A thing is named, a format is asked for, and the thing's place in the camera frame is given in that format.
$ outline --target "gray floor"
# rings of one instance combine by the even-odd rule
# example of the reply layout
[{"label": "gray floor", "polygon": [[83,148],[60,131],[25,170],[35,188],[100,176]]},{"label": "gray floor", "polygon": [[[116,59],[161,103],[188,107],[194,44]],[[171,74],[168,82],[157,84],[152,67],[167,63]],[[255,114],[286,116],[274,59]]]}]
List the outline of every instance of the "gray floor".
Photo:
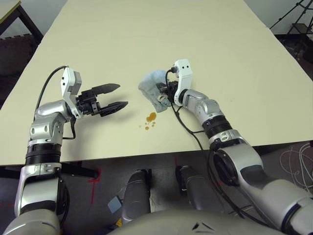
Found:
[{"label": "gray floor", "polygon": [[[291,146],[294,151],[299,151],[302,145],[303,143],[298,143]],[[284,151],[290,150],[291,146],[262,156],[265,171],[268,175],[292,181],[290,175],[279,164],[279,156]],[[305,154],[313,159],[313,149],[306,150]],[[182,197],[179,193],[175,178],[174,156],[177,158],[179,165],[191,165],[198,172],[205,174],[203,158],[198,151],[84,162],[84,167],[101,169],[100,182],[95,183],[93,204],[91,204],[92,183],[89,183],[88,179],[64,176],[71,198],[69,214],[64,225],[64,234],[92,235],[101,230],[101,228],[115,223],[121,215],[121,210],[112,214],[107,204],[116,195],[123,198],[125,184],[131,174],[137,169],[152,169],[152,212],[168,209],[191,209],[187,198]],[[286,154],[282,157],[283,166],[287,169],[289,168],[288,156]],[[292,153],[291,165],[294,172],[296,169],[299,169],[298,162],[299,158],[297,154]],[[312,170],[312,162],[308,161],[306,164]],[[0,185],[0,233],[2,233],[9,222],[14,219],[12,206],[18,181],[2,178],[0,179]],[[235,188],[228,188],[224,185],[223,187],[239,207],[249,205],[249,202]],[[224,206],[225,213],[232,211],[228,205],[224,204]],[[248,209],[248,212],[257,216],[254,209]]]}]

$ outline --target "table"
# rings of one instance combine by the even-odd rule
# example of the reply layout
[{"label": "table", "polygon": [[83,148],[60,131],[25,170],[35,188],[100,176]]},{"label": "table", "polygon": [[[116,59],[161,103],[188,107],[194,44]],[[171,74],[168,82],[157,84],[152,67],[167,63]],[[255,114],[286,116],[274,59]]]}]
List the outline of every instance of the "table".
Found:
[{"label": "table", "polygon": [[[80,91],[121,85],[98,96],[101,106],[129,102],[113,115],[78,120],[77,139],[63,141],[61,161],[198,150],[171,109],[145,130],[154,108],[138,84],[181,58],[191,63],[192,88],[217,100],[251,145],[313,138],[311,80],[243,0],[68,0],[0,111],[0,165],[24,163],[38,95],[61,65],[80,72]],[[61,76],[52,78],[42,104],[61,99]],[[201,129],[188,111],[181,117]],[[208,148],[206,136],[199,138]]]},{"label": "table", "polygon": [[21,1],[9,1],[0,3],[0,35],[16,20],[20,18],[23,24],[34,36],[35,41],[39,44],[43,38],[42,33],[30,19],[28,14],[21,6]]}]

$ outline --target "brown liquid spill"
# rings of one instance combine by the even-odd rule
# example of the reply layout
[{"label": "brown liquid spill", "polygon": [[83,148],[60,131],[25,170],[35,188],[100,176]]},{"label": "brown liquid spill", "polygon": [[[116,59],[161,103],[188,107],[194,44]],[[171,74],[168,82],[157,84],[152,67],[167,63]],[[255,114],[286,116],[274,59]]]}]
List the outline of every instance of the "brown liquid spill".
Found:
[{"label": "brown liquid spill", "polygon": [[157,117],[157,114],[155,112],[153,113],[150,113],[150,116],[148,116],[146,119],[147,119],[147,122],[152,122],[153,120],[155,120]]}]

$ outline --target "silver robot arm segment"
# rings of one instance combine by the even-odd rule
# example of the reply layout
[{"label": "silver robot arm segment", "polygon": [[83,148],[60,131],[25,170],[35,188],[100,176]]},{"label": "silver robot arm segment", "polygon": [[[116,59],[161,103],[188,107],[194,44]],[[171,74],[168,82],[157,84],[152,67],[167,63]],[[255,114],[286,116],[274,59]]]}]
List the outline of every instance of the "silver robot arm segment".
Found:
[{"label": "silver robot arm segment", "polygon": [[91,114],[104,117],[123,109],[127,102],[115,102],[100,107],[97,95],[119,88],[117,84],[105,84],[83,91],[80,74],[66,67],[61,79],[63,100],[40,106],[29,129],[25,166],[21,169],[15,199],[16,218],[4,231],[4,235],[58,235],[60,224],[57,215],[68,207],[69,193],[61,178],[60,163],[64,124]]},{"label": "silver robot arm segment", "polygon": [[[183,62],[190,68],[189,62]],[[177,64],[181,63],[176,62],[172,71],[182,70]],[[218,103],[191,90],[190,80],[186,85],[179,83],[172,90],[175,91],[176,86],[184,87],[175,93],[181,102],[173,101],[192,112],[204,128],[220,179],[237,187],[271,227],[288,234],[312,233],[313,196],[289,181],[266,175],[260,156],[232,129]]]}]

